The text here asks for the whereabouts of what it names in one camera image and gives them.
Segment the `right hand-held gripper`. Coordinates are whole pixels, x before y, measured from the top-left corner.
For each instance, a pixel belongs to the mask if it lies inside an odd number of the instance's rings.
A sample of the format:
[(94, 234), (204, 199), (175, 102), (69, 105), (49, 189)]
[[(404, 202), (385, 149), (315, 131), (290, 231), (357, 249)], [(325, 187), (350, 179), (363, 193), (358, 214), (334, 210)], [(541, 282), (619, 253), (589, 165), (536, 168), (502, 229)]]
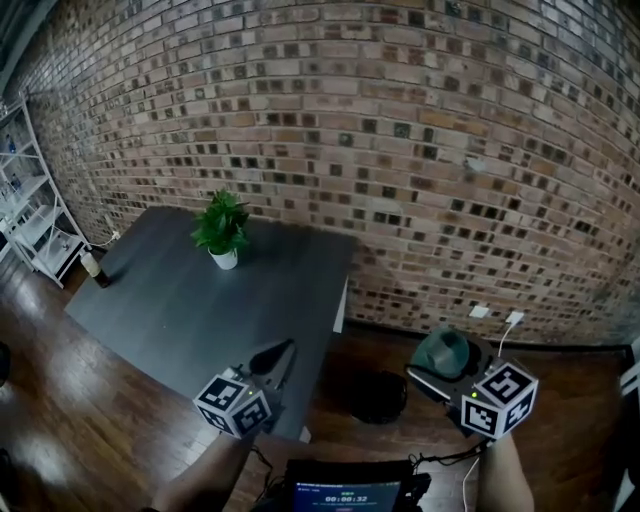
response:
[[(486, 340), (469, 340), (469, 374), (483, 374), (494, 360)], [(457, 385), (423, 370), (407, 367), (409, 379), (432, 400), (459, 400)], [(498, 440), (521, 424), (533, 409), (539, 380), (512, 363), (488, 373), (448, 410), (449, 418), (469, 436), (477, 433)]]

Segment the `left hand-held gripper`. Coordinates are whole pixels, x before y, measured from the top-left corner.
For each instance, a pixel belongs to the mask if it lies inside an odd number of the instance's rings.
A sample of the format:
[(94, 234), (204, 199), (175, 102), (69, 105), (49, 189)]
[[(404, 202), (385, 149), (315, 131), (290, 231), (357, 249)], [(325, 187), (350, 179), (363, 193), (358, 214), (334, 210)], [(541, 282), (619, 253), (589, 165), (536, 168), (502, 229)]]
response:
[[(196, 409), (210, 426), (236, 439), (268, 432), (283, 410), (280, 386), (289, 378), (296, 353), (295, 341), (286, 339), (256, 353), (250, 372), (229, 367), (216, 374), (193, 399)], [(273, 379), (257, 375), (272, 370)]]

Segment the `green glass cup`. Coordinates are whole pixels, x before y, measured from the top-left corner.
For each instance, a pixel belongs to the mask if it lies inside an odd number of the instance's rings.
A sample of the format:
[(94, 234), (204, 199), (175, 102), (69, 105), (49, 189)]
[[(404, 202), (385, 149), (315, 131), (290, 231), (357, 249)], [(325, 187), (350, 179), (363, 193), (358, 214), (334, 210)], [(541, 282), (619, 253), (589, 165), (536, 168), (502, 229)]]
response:
[(461, 378), (470, 361), (470, 344), (450, 327), (434, 329), (417, 347), (410, 366), (443, 380)]

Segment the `person's left forearm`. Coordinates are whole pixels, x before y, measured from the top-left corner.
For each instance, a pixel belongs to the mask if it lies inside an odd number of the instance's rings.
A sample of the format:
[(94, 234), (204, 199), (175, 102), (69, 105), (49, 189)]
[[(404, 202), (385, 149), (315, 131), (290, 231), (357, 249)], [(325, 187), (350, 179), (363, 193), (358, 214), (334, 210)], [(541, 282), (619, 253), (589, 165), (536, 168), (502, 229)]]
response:
[(256, 439), (220, 434), (179, 476), (164, 484), (140, 512), (222, 512)]

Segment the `person's right forearm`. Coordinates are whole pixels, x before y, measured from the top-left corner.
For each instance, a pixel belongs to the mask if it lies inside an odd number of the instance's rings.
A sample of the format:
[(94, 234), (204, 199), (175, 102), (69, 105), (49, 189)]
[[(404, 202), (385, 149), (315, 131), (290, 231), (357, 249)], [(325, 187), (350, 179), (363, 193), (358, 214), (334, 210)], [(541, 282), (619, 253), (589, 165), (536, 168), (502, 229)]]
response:
[(511, 434), (497, 440), (480, 457), (476, 512), (535, 512)]

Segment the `bottle with yellow liquid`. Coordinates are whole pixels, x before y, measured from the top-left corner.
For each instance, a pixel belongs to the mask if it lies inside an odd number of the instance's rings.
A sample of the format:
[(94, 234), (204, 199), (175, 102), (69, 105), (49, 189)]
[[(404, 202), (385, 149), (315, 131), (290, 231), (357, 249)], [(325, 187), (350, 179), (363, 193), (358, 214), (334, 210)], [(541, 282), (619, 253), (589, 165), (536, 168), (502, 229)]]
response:
[(99, 262), (86, 250), (80, 251), (80, 262), (88, 275), (101, 287), (107, 288), (110, 284), (108, 275), (104, 272)]

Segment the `black trash bin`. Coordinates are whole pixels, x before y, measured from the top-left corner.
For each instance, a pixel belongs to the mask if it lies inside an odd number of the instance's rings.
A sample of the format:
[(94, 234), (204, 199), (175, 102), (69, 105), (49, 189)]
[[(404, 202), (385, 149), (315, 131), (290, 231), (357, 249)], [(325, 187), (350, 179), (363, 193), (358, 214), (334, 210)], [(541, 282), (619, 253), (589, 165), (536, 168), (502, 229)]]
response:
[(407, 381), (389, 371), (366, 371), (356, 379), (351, 392), (351, 415), (371, 425), (395, 422), (408, 398)]

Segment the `dark grey table white legs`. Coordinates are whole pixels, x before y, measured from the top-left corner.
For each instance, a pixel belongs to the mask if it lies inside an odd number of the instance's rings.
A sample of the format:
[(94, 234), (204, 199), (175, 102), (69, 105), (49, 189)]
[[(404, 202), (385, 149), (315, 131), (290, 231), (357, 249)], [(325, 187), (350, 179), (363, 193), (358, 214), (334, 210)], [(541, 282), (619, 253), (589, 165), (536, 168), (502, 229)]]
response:
[(264, 345), (292, 340), (296, 358), (273, 432), (299, 439), (344, 314), (356, 241), (252, 219), (238, 265), (223, 270), (195, 245), (194, 228), (189, 211), (147, 209), (102, 258), (109, 286), (85, 280), (66, 312), (102, 345), (190, 399)]

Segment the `green plant in white pot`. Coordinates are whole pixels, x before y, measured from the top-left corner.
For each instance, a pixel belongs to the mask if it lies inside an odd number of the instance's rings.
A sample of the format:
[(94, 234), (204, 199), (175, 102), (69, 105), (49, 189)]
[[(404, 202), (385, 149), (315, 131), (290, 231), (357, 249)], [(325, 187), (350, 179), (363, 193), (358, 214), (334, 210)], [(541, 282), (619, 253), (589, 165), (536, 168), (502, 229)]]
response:
[(234, 269), (239, 251), (248, 244), (245, 224), (249, 214), (244, 207), (237, 195), (221, 189), (214, 192), (208, 207), (196, 217), (197, 227), (191, 237), (222, 270)]

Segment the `black chest-worn screen device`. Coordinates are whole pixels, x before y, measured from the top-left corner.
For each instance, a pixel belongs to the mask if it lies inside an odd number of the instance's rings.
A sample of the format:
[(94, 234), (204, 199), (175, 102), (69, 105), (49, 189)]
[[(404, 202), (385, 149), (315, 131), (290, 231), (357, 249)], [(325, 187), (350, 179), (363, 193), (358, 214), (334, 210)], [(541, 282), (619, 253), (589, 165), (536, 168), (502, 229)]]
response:
[(291, 460), (284, 482), (283, 512), (417, 512), (431, 476), (408, 460)]

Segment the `white metal shelf rack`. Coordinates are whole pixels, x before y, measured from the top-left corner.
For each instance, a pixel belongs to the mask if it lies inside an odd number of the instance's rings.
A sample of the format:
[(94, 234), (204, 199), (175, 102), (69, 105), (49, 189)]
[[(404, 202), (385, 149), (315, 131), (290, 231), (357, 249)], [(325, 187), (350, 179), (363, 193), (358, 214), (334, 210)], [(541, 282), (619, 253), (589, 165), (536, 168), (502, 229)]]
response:
[[(8, 152), (7, 135), (16, 154)], [(11, 185), (13, 173), (21, 181), (18, 191)], [(30, 270), (58, 286), (80, 251), (90, 248), (45, 161), (25, 94), (0, 116), (0, 234)], [(66, 251), (64, 242), (69, 244)]]

